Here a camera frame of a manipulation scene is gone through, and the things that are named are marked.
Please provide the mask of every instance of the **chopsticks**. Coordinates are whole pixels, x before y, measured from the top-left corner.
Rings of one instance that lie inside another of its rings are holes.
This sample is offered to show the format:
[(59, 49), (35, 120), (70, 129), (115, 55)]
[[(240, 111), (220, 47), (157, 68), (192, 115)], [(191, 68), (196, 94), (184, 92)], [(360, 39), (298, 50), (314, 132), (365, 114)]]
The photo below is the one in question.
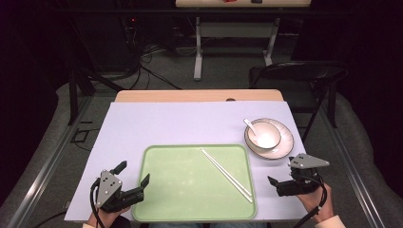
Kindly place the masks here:
[(200, 147), (201, 152), (222, 172), (222, 174), (240, 191), (249, 202), (252, 202), (252, 194), (242, 186), (234, 177), (231, 176), (216, 160), (213, 159), (203, 148)]

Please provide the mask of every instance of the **table leg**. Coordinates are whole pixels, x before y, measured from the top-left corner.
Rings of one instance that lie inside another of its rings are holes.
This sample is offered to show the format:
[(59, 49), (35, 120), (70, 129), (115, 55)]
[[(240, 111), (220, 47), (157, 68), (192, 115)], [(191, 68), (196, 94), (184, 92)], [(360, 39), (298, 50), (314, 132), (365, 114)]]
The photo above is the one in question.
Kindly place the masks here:
[(267, 46), (267, 50), (263, 51), (264, 62), (266, 63), (267, 66), (273, 64), (272, 53), (273, 53), (273, 47), (275, 46), (276, 37), (278, 34), (278, 26), (279, 26), (279, 18), (276, 18), (272, 28), (272, 34), (270, 36), (269, 45)]
[(202, 37), (201, 37), (201, 20), (196, 17), (196, 62), (194, 80), (202, 79)]

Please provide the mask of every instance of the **table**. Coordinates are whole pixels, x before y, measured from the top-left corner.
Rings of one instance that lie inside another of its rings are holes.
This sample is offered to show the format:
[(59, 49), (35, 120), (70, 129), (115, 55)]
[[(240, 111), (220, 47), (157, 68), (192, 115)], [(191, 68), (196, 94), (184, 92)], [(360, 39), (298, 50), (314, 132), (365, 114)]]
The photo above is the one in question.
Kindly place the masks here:
[[(118, 176), (127, 191), (137, 187), (143, 152), (149, 145), (191, 143), (237, 143), (247, 149), (257, 200), (257, 213), (252, 220), (302, 218), (306, 211), (299, 200), (280, 198), (267, 180), (268, 175), (279, 181), (290, 179), (288, 158), (267, 161), (253, 154), (243, 139), (245, 117), (279, 120), (295, 138), (288, 156), (305, 153), (291, 111), (277, 90), (121, 91), (106, 114), (65, 220), (87, 219), (91, 210), (89, 203), (83, 202), (88, 201), (89, 187), (102, 170), (127, 161), (127, 168)], [(219, 124), (221, 128), (212, 134), (211, 126)], [(133, 220), (130, 213), (124, 216)]]
[[(311, 0), (263, 0), (253, 4), (250, 0), (224, 2), (223, 0), (176, 0), (177, 8), (289, 8), (309, 7)], [(196, 18), (196, 63), (194, 80), (202, 78), (202, 37), (255, 37), (270, 38), (267, 50), (263, 51), (264, 62), (272, 65), (273, 47), (278, 33), (279, 18), (272, 22), (202, 22)]]

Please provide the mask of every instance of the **ceramic spoon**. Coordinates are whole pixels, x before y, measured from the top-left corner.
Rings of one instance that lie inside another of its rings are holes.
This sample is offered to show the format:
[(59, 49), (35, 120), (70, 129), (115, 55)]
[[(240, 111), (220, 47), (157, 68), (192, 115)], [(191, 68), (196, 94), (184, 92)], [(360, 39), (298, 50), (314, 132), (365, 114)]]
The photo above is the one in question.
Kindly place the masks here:
[(259, 133), (258, 131), (255, 129), (255, 127), (252, 125), (252, 123), (250, 123), (250, 121), (248, 119), (243, 119), (243, 121), (251, 128), (253, 134), (258, 137)]

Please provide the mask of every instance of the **green tray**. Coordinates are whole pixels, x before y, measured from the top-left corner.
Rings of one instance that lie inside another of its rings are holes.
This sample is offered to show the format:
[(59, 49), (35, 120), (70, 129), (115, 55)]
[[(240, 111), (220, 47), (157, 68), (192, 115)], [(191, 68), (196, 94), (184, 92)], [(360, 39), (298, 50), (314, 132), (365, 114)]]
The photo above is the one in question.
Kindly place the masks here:
[[(252, 193), (252, 203), (200, 147)], [(248, 156), (242, 145), (153, 145), (144, 152), (140, 180), (148, 173), (144, 201), (132, 209), (137, 221), (243, 220), (256, 213)]]

